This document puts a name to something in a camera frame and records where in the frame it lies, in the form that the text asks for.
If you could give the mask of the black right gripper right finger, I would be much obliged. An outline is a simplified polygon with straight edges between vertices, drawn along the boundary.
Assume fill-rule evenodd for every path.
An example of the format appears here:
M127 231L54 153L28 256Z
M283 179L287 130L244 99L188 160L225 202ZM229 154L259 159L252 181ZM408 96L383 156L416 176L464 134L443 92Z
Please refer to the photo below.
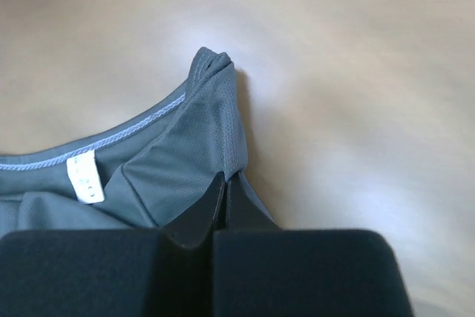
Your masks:
M215 316L411 316L392 247L365 229L285 230L229 181L213 234Z

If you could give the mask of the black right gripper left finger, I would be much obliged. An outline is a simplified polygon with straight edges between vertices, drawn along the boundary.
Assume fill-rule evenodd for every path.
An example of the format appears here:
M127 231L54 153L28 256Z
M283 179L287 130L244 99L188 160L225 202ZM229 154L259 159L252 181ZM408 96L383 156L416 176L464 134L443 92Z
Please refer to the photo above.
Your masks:
M1 240L3 316L209 316L226 182L163 228L30 230Z

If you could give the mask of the dark grey t shirt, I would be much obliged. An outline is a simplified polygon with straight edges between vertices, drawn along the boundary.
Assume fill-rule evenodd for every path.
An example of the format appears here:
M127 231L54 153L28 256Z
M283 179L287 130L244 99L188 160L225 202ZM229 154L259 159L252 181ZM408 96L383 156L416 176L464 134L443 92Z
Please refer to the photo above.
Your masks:
M236 72L201 48L184 83L115 128L1 158L1 233L165 226L248 162Z

